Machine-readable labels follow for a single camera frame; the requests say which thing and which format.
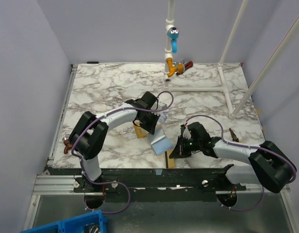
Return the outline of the beige leather card holder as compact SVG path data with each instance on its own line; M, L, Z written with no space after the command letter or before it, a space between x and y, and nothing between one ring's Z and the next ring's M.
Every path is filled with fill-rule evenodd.
M147 139L157 157L174 148L174 144L166 136L161 125L156 127L154 134L147 134Z

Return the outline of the gold card with magnetic stripe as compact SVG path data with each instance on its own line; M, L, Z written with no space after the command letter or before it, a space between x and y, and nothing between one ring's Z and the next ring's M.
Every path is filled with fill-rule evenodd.
M170 158L170 154L172 150L168 150L165 152L165 166L167 169L175 167L175 159Z

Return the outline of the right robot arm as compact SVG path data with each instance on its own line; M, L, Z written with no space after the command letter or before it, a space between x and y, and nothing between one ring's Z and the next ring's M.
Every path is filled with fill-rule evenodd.
M250 183L279 193L297 171L295 165L271 141L258 146L226 143L221 137L211 137L199 122L181 125L181 134L169 157L187 158L194 152L245 163L245 166L231 166L218 177L217 184L223 190L229 190L235 184Z

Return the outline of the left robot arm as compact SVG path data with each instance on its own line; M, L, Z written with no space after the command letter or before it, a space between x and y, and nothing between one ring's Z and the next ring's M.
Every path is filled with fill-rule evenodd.
M153 106L158 98L151 92L146 92L141 98L128 100L120 107L95 115L90 111L82 114L81 118L69 136L72 144L72 155L80 159L81 168L87 177L85 186L92 192L101 188L102 171L99 166L100 153L107 133L127 122L139 122L139 126L153 135L159 115Z

